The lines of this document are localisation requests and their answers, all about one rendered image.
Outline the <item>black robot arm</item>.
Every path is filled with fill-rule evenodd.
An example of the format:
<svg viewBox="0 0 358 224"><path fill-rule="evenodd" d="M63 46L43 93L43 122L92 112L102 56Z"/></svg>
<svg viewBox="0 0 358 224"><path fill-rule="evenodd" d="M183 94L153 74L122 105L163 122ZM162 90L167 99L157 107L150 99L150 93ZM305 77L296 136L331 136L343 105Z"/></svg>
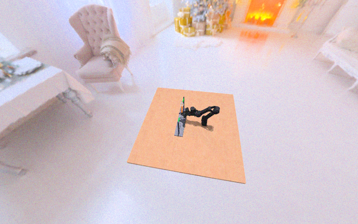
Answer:
<svg viewBox="0 0 358 224"><path fill-rule="evenodd" d="M214 109L213 109L214 108ZM211 110L211 109L213 109L213 110ZM187 108L185 108L185 110L186 110L186 113L189 113L189 109L188 109L188 107ZM202 119L201 119L201 124L202 124L202 126L207 126L207 119L208 118L210 118L211 116L213 116L213 115L215 115L215 114L218 114L218 113L220 113L220 107L218 107L218 106L209 106L208 108L206 108L206 109L204 109L204 110L202 110L202 111L198 111L198 110L196 110L196 108L195 107L191 107L190 108L190 110L191 110L191 116L196 116L196 117L200 117L202 114L204 114L204 113L207 113L207 112L210 112L208 115L203 115L202 116Z"/></svg>

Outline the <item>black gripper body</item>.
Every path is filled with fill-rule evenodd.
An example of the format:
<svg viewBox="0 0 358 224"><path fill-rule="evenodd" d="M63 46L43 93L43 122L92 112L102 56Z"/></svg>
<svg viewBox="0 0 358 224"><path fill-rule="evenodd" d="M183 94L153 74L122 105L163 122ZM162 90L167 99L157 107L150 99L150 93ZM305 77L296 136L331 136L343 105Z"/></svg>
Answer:
<svg viewBox="0 0 358 224"><path fill-rule="evenodd" d="M189 111L189 113L186 113L186 111L184 111L183 117L186 118L186 116L191 116L191 111Z"/></svg>

